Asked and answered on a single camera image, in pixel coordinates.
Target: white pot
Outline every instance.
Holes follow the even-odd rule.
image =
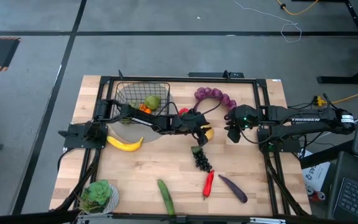
[[[107,204],[106,208],[104,208],[103,212],[98,212],[98,213],[87,213],[88,215],[104,215],[107,213],[112,212],[118,205],[119,202],[119,194],[118,194],[118,189],[110,184],[110,188],[112,190],[112,195],[110,197],[110,201]]]

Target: black metal basket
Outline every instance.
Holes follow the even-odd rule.
[[[158,96],[161,102],[156,110],[152,111],[152,115],[159,114],[167,115],[169,113],[169,106],[163,107],[169,102],[170,85],[168,83],[159,82],[120,82],[117,84],[116,94],[114,99],[120,103],[127,103],[139,109],[139,105],[144,103],[147,96]],[[112,116],[119,115],[120,111],[117,106],[112,109]],[[129,119],[120,120],[123,124],[136,123]]]

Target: cucumber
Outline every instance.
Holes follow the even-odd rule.
[[[175,209],[173,208],[172,198],[171,198],[171,195],[169,194],[167,186],[165,185],[164,181],[162,181],[162,180],[158,180],[157,184],[161,191],[162,198],[164,199],[164,203],[167,208],[168,215],[174,215]]]

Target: wooden table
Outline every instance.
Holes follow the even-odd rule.
[[[73,115],[74,123],[91,119],[98,92],[100,76],[84,76]],[[179,108],[191,108],[196,103],[193,96],[200,86],[219,88],[237,101],[238,105],[255,106],[252,85],[243,83],[184,83],[170,82],[170,91]],[[267,80],[271,105],[287,106],[280,80]],[[198,111],[216,105],[205,100]],[[106,179],[119,190],[120,202],[116,213],[166,214],[157,179],[166,183],[177,214],[187,215],[272,215],[264,158],[258,145],[241,138],[234,144],[223,129],[223,106],[206,114],[214,127],[215,135],[204,147],[206,157],[215,170],[211,196],[203,200],[202,190],[207,176],[195,167],[190,147],[196,141],[190,136],[162,136],[147,142],[135,152],[124,152],[108,144],[102,150],[97,179]],[[245,131],[256,141],[256,129]],[[60,166],[50,208],[59,206],[77,184],[83,161],[84,149],[74,149],[67,154]],[[305,183],[298,160],[290,153],[281,153],[285,183],[295,200],[311,213]],[[226,184],[218,177],[222,174],[235,182],[248,196],[246,204],[240,203]],[[275,186],[278,209],[283,213],[280,191]]]

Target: red chili pepper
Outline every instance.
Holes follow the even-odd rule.
[[[189,112],[189,109],[187,109],[187,108],[182,108],[182,109],[179,111],[179,116],[182,116],[183,114],[188,113],[188,112]]]
[[[212,189],[212,180],[214,180],[214,170],[212,170],[206,177],[205,186],[203,190],[204,200],[206,197],[209,197]]]

